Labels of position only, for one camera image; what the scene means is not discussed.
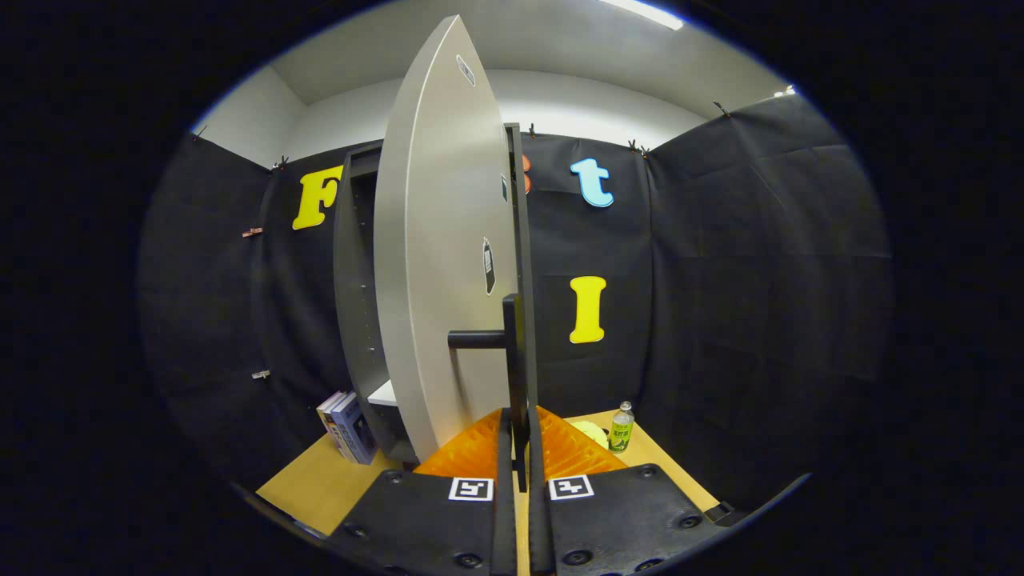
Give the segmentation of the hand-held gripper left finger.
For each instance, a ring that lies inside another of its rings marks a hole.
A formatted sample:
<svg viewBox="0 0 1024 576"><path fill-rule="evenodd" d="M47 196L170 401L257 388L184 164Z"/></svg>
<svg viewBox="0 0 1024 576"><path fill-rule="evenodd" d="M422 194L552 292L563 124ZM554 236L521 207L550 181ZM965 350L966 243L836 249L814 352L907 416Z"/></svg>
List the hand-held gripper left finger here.
<svg viewBox="0 0 1024 576"><path fill-rule="evenodd" d="M384 470L323 545L358 575L515 575L517 551L508 409L482 419L496 470Z"/></svg>

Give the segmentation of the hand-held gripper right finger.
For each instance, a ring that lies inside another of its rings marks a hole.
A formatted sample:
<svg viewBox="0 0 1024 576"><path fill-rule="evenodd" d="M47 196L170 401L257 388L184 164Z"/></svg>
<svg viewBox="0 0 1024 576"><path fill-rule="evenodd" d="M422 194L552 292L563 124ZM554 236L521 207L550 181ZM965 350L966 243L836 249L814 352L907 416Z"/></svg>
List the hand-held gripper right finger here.
<svg viewBox="0 0 1024 576"><path fill-rule="evenodd" d="M655 574L705 553L724 527L696 506L656 463L603 474L553 474L555 446L530 424L530 571L534 575Z"/></svg>

